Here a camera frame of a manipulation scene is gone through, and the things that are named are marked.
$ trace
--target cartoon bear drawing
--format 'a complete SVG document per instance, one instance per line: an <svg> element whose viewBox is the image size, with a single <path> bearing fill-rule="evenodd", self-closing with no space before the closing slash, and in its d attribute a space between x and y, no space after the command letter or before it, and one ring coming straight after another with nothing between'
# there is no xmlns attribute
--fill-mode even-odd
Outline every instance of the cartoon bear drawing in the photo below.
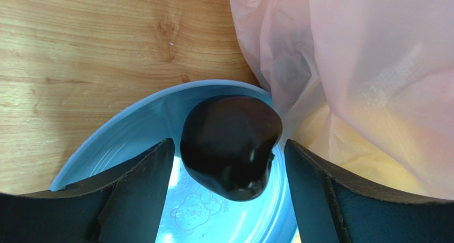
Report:
<svg viewBox="0 0 454 243"><path fill-rule="evenodd" d="M186 235L191 235L195 228L208 222L209 218L221 209L222 205L213 197L213 193L199 186L195 192L184 198L178 208L171 211L171 217L175 218L176 225Z"/></svg>

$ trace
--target translucent bag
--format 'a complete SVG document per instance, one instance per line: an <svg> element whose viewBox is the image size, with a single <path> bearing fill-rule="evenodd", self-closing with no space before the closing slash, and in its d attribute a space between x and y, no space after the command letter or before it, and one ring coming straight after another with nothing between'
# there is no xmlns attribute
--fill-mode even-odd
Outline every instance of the translucent bag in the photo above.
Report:
<svg viewBox="0 0 454 243"><path fill-rule="evenodd" d="M445 199L454 199L453 1L230 0L283 140Z"/></svg>

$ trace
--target wood grain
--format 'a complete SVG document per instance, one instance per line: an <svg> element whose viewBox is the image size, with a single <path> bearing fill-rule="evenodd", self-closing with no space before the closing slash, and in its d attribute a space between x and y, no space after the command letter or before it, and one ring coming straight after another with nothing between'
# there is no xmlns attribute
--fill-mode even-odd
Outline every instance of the wood grain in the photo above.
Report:
<svg viewBox="0 0 454 243"><path fill-rule="evenodd" d="M0 191L47 189L116 113L209 78L257 84L229 0L0 0Z"/></svg>

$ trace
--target blue bowl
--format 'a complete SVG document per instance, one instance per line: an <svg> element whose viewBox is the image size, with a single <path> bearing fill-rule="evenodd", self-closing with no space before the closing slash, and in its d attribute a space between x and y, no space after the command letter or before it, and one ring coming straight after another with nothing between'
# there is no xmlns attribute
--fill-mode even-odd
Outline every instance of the blue bowl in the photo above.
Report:
<svg viewBox="0 0 454 243"><path fill-rule="evenodd" d="M282 150L276 147L263 194L248 202L216 195L194 181L180 158L184 121L202 100L240 94L271 105L270 94L231 80L202 80L157 92L126 108L91 135L50 186L55 191L135 157L164 138L175 142L175 159L156 242L290 243L297 231Z"/></svg>

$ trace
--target blue plastic bowl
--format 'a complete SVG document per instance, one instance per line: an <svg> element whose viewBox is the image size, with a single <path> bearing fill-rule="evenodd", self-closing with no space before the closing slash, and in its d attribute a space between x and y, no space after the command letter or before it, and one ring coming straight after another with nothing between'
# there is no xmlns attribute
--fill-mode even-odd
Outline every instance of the blue plastic bowl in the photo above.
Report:
<svg viewBox="0 0 454 243"><path fill-rule="evenodd" d="M263 194L248 202L216 195L186 172L180 137L186 116L202 100L216 95L253 96L271 105L270 94L231 80L202 80L157 92L126 108L91 135L69 158L51 184L55 191L130 159L164 138L176 151L157 243L290 243L297 230L280 147Z"/></svg>

